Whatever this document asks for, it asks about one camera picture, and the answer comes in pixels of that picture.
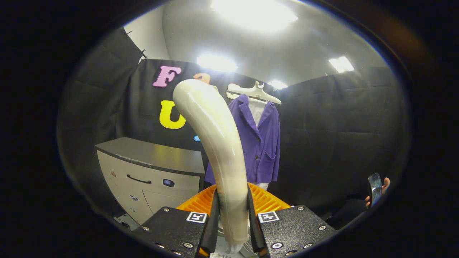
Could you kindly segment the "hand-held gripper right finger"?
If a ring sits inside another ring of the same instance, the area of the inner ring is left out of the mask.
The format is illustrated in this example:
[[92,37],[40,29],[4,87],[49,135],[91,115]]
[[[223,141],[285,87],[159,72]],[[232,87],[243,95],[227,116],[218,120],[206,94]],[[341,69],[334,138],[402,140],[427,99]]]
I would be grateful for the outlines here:
[[249,246],[259,258],[286,258],[325,243],[337,230],[304,205],[290,206],[248,184]]

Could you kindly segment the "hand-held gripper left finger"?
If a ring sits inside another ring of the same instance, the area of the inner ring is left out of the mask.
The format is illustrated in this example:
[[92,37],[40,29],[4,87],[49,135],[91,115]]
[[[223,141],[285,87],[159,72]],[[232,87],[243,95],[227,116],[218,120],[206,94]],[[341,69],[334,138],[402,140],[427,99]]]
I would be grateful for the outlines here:
[[217,245],[218,221],[218,193],[211,186],[176,208],[161,207],[133,236],[173,258],[208,258]]

